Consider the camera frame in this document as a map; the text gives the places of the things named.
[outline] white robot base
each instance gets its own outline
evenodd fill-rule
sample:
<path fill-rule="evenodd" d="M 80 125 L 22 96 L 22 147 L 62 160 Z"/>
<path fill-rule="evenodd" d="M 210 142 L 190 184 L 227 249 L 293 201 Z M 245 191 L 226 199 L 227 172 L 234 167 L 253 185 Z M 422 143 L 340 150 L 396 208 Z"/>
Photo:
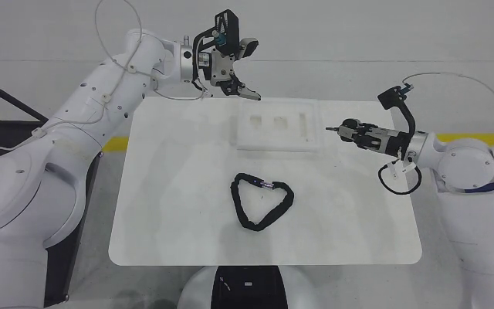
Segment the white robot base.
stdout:
<path fill-rule="evenodd" d="M 185 285 L 177 309 L 317 309 L 309 279 L 296 267 L 204 267 Z"/>

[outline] yellow floor stripe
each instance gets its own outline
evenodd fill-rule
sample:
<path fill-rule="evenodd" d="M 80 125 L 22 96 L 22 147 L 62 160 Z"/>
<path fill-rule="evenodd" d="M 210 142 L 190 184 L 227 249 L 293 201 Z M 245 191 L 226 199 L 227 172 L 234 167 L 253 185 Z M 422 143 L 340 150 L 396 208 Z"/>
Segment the yellow floor stripe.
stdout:
<path fill-rule="evenodd" d="M 444 133 L 438 134 L 440 141 L 454 141 L 460 138 L 475 138 L 487 143 L 489 146 L 494 146 L 494 133 Z M 129 137 L 116 136 L 108 141 L 103 147 L 103 152 L 126 151 Z"/>
<path fill-rule="evenodd" d="M 129 144 L 128 136 L 116 136 L 107 142 L 103 147 L 103 152 L 126 151 L 127 144 Z"/>
<path fill-rule="evenodd" d="M 494 146 L 494 134 L 493 133 L 447 133 L 438 134 L 438 139 L 440 141 L 454 141 L 460 138 L 475 138 L 483 141 L 489 146 Z"/>

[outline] gray floor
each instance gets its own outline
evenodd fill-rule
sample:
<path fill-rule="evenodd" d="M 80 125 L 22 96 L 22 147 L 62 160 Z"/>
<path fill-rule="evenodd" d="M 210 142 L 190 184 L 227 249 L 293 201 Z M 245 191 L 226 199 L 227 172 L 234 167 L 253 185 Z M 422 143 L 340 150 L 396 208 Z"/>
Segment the gray floor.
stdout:
<path fill-rule="evenodd" d="M 492 0 L 225 0 L 133 1 L 144 27 L 164 38 L 194 36 L 231 8 L 241 36 L 258 51 L 235 69 L 265 97 L 375 100 L 408 74 L 447 70 L 494 85 Z M 93 27 L 97 0 L 0 1 L 0 87 L 47 116 L 104 58 Z M 136 27 L 131 10 L 109 0 L 99 14 L 111 53 Z M 493 132 L 491 94 L 467 80 L 423 77 L 408 99 L 418 128 Z M 169 87 L 171 96 L 193 96 Z M 0 104 L 0 119 L 29 119 Z M 403 121 L 395 118 L 403 129 Z M 119 134 L 128 134 L 130 126 Z M 118 267 L 107 248 L 124 153 L 100 164 L 69 303 L 62 308 L 173 308 L 199 267 Z M 456 259 L 438 221 L 437 201 L 424 185 L 412 196 L 423 257 L 410 266 L 301 267 L 326 308 L 457 308 L 462 296 Z"/>

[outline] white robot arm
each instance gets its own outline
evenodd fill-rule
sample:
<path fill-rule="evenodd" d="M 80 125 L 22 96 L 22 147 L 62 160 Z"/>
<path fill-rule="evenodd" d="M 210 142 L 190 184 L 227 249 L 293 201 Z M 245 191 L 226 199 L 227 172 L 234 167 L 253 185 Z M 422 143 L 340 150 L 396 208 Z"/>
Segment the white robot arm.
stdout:
<path fill-rule="evenodd" d="M 228 26 L 220 27 L 225 21 Z M 208 37 L 215 39 L 204 46 Z M 226 94 L 260 100 L 239 82 L 232 67 L 252 54 L 257 41 L 239 42 L 238 19 L 231 11 L 217 15 L 216 26 L 195 40 L 195 49 L 187 41 L 129 31 L 125 53 L 104 60 L 33 137 L 0 157 L 0 308 L 43 308 L 46 248 L 79 224 L 91 161 L 150 91 L 173 83 L 202 85 L 198 69 L 203 69 L 206 80 Z M 202 52 L 212 47 L 212 54 Z M 174 57 L 170 75 L 161 73 L 166 51 Z M 227 63 L 218 60 L 224 58 Z M 208 78 L 211 72 L 222 78 Z M 201 98 L 207 90 L 198 88 Z"/>
<path fill-rule="evenodd" d="M 409 194 L 420 185 L 418 168 L 430 168 L 433 185 L 442 211 L 442 223 L 454 247 L 464 277 L 463 308 L 494 307 L 494 156 L 483 141 L 463 138 L 440 142 L 434 133 L 415 130 L 415 121 L 404 104 L 410 84 L 393 87 L 377 98 L 384 109 L 397 107 L 408 122 L 408 132 L 390 130 L 374 124 L 346 119 L 336 131 L 346 142 L 359 148 L 383 153 L 409 163 L 402 171 L 415 168 L 419 182 L 408 192 L 395 192 L 383 181 L 381 173 L 393 168 L 383 166 L 378 176 L 394 194 Z"/>

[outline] white table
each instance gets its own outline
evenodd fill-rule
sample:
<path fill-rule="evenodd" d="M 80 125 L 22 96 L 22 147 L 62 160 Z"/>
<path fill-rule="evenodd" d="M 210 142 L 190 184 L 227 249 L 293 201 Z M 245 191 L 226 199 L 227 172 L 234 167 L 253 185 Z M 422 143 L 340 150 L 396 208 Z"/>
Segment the white table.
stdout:
<path fill-rule="evenodd" d="M 319 101 L 318 153 L 240 151 L 239 99 L 147 98 L 136 110 L 109 254 L 121 266 L 409 264 L 421 244 L 408 196 L 377 170 L 391 157 L 344 143 L 324 126 L 348 117 L 393 127 L 376 102 Z M 244 229 L 230 184 L 239 172 L 287 183 L 292 208 L 261 232 Z M 400 178 L 398 188 L 405 190 Z M 241 182 L 257 222 L 284 196 Z"/>

